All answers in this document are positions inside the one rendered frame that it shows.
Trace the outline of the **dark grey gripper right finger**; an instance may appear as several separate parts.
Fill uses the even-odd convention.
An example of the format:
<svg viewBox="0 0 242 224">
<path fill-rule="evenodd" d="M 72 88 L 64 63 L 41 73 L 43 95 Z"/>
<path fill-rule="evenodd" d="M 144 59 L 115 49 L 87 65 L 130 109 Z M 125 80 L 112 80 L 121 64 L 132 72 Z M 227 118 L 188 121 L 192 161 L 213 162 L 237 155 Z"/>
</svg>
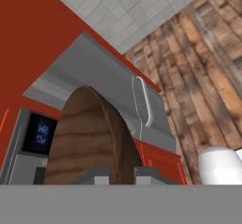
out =
<svg viewBox="0 0 242 224">
<path fill-rule="evenodd" d="M 163 176 L 154 166 L 136 166 L 134 180 L 136 185 L 179 185 L 178 182 Z"/>
</svg>

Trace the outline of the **red cabinet run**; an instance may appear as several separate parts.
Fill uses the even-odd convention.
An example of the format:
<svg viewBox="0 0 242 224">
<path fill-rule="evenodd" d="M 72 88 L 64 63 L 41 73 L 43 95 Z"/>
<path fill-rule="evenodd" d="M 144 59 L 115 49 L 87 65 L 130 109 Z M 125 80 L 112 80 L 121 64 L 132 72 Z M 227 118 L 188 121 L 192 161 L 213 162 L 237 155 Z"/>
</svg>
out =
<svg viewBox="0 0 242 224">
<path fill-rule="evenodd" d="M 83 33 L 142 75 L 60 0 L 0 0 L 0 168 L 21 108 L 61 115 L 24 92 Z"/>
</svg>

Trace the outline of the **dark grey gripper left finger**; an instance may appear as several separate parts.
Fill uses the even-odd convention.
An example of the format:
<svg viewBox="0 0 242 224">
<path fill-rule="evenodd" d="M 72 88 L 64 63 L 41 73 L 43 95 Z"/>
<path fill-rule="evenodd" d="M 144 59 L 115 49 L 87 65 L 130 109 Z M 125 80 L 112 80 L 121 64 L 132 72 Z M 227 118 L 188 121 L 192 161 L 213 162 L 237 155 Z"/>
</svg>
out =
<svg viewBox="0 0 242 224">
<path fill-rule="evenodd" d="M 111 169 L 109 167 L 91 167 L 82 177 L 73 181 L 73 184 L 109 185 L 110 176 Z"/>
</svg>

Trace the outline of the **red cabinet with drawers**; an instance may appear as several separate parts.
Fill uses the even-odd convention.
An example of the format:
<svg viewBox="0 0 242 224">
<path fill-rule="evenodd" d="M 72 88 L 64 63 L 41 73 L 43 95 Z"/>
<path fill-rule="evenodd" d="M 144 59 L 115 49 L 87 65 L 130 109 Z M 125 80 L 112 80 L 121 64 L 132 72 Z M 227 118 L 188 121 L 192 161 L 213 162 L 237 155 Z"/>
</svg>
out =
<svg viewBox="0 0 242 224">
<path fill-rule="evenodd" d="M 155 166 L 163 176 L 179 184 L 187 184 L 180 155 L 137 139 L 134 140 L 134 143 L 143 166 Z"/>
</svg>

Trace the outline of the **brown wooden bowl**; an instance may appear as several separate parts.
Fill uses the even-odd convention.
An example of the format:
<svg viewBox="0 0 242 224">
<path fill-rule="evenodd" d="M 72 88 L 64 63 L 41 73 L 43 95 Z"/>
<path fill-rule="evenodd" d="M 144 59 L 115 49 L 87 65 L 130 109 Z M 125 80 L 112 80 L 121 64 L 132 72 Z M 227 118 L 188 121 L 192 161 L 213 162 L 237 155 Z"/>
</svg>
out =
<svg viewBox="0 0 242 224">
<path fill-rule="evenodd" d="M 112 184 L 133 184 L 142 160 L 119 111 L 90 86 L 66 101 L 45 170 L 46 184 L 71 183 L 92 167 L 109 167 Z"/>
</svg>

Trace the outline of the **white round container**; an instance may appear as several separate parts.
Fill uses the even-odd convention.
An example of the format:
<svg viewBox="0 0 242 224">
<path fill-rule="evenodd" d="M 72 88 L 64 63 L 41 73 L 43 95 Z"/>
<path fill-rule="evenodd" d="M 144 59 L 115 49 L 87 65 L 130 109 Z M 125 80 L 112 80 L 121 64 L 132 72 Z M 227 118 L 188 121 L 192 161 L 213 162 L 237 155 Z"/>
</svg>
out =
<svg viewBox="0 0 242 224">
<path fill-rule="evenodd" d="M 242 147 L 210 146 L 199 154 L 203 185 L 242 185 Z"/>
</svg>

